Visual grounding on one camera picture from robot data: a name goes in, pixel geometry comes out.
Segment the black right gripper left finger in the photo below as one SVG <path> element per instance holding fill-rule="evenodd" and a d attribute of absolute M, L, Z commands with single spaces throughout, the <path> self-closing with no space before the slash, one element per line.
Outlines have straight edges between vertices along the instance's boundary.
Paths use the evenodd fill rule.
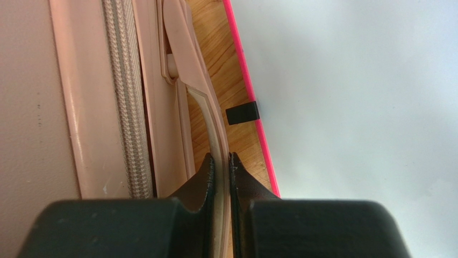
<path fill-rule="evenodd" d="M 65 200 L 37 217 L 19 257 L 212 257 L 215 162 L 166 198 Z"/>

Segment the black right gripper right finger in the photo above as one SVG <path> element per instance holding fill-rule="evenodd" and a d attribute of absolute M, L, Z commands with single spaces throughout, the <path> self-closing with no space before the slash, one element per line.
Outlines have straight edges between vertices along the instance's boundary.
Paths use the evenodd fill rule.
<path fill-rule="evenodd" d="M 285 200 L 230 155 L 235 257 L 409 257 L 391 214 L 365 200 Z"/>

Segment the pink suitcase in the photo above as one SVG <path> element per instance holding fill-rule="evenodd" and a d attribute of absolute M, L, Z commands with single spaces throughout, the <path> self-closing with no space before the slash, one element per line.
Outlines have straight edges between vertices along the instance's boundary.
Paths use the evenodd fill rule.
<path fill-rule="evenodd" d="M 1 1 L 1 257 L 51 204 L 166 198 L 207 154 L 225 257 L 227 137 L 187 1 Z"/>

